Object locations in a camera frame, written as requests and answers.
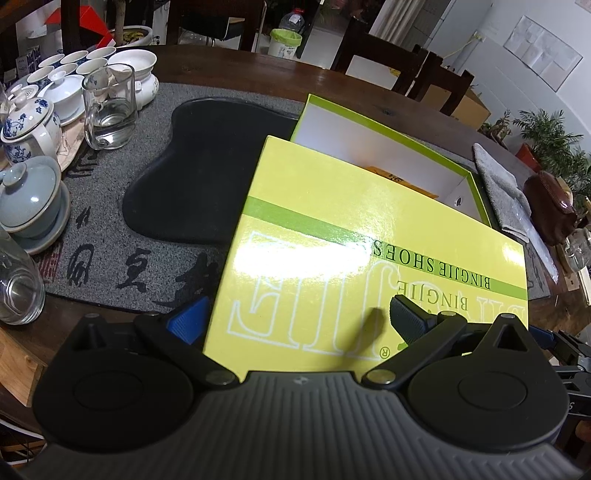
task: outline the white teacup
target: white teacup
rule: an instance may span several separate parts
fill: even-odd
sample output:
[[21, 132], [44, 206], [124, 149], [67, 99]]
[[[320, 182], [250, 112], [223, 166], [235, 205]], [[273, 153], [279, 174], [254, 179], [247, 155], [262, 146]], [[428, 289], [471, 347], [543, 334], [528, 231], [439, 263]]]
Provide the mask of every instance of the white teacup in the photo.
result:
[[117, 49], [115, 47], [102, 47], [97, 48], [96, 50], [91, 51], [87, 56], [87, 60], [94, 60], [94, 59], [108, 59], [113, 53], [115, 53]]
[[89, 73], [94, 72], [105, 65], [107, 65], [107, 59], [88, 60], [76, 69], [76, 74], [82, 76], [88, 75]]
[[66, 63], [65, 65], [61, 65], [54, 70], [54, 72], [65, 72], [66, 75], [71, 75], [76, 71], [78, 65], [76, 63]]
[[48, 59], [43, 60], [39, 64], [39, 68], [54, 67], [56, 69], [60, 66], [60, 61], [62, 60], [63, 57], [64, 57], [63, 53], [58, 53], [57, 55], [53, 55], [53, 56], [49, 57]]
[[66, 63], [76, 63], [82, 65], [86, 61], [88, 50], [78, 50], [69, 55], [66, 55], [60, 60], [60, 64], [65, 65]]
[[49, 78], [48, 75], [53, 72], [53, 67], [42, 67], [39, 70], [35, 70], [27, 77], [27, 83], [29, 85], [37, 85], [39, 89], [46, 87], [49, 85]]

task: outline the glass pitcher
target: glass pitcher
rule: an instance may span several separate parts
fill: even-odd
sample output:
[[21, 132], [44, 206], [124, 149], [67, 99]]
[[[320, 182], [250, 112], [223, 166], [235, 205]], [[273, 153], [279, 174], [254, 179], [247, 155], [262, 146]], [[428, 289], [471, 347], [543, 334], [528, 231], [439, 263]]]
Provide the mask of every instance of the glass pitcher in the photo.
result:
[[0, 320], [24, 325], [45, 303], [43, 279], [33, 259], [0, 228]]
[[86, 110], [86, 141], [94, 150], [123, 147], [135, 131], [135, 72], [114, 63], [90, 72], [82, 80]]

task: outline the teapot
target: teapot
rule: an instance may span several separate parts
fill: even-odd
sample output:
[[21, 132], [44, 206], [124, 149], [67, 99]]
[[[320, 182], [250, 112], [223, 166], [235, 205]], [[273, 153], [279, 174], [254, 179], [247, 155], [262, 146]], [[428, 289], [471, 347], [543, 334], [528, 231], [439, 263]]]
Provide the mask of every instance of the teapot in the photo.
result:
[[14, 99], [15, 109], [4, 122], [0, 140], [12, 163], [46, 155], [57, 160], [61, 144], [60, 118], [53, 103], [44, 98], [27, 99], [21, 92]]

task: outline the saucer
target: saucer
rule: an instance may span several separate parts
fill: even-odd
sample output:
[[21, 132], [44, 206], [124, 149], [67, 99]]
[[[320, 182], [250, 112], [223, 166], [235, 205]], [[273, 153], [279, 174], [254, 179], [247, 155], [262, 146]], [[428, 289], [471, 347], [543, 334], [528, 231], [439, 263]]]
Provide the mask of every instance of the saucer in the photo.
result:
[[65, 127], [66, 125], [70, 125], [74, 120], [78, 120], [80, 115], [84, 113], [84, 104], [80, 105], [78, 109], [70, 115], [68, 118], [61, 120], [60, 119], [60, 127]]
[[66, 224], [70, 218], [70, 192], [68, 192], [66, 184], [62, 181], [60, 182], [60, 196], [60, 211], [57, 213], [56, 221], [51, 227], [51, 230], [49, 230], [46, 235], [36, 239], [22, 238], [18, 236], [12, 237], [12, 239], [18, 243], [29, 255], [36, 255], [52, 246], [52, 244], [54, 244], [62, 234], [64, 228], [66, 228]]

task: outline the green plant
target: green plant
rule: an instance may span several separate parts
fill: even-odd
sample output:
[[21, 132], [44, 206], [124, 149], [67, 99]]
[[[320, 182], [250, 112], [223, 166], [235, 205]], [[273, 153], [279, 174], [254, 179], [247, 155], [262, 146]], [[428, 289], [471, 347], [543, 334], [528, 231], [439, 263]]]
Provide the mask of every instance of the green plant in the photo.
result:
[[513, 120], [521, 128], [521, 136], [529, 140], [531, 152], [542, 168], [559, 176], [555, 171], [563, 168], [571, 157], [571, 147], [579, 143], [583, 135], [566, 133], [564, 130], [564, 112], [549, 115], [540, 109], [537, 113], [520, 111], [521, 118]]
[[511, 124], [511, 120], [509, 116], [511, 115], [511, 111], [505, 110], [505, 113], [501, 118], [499, 118], [494, 124], [490, 124], [488, 122], [484, 122], [482, 126], [478, 129], [478, 131], [486, 135], [497, 142], [502, 142], [507, 135], [511, 135], [511, 128], [509, 125]]
[[591, 162], [589, 154], [580, 148], [570, 153], [556, 170], [573, 192], [574, 206], [578, 210], [583, 206], [585, 197], [591, 197]]

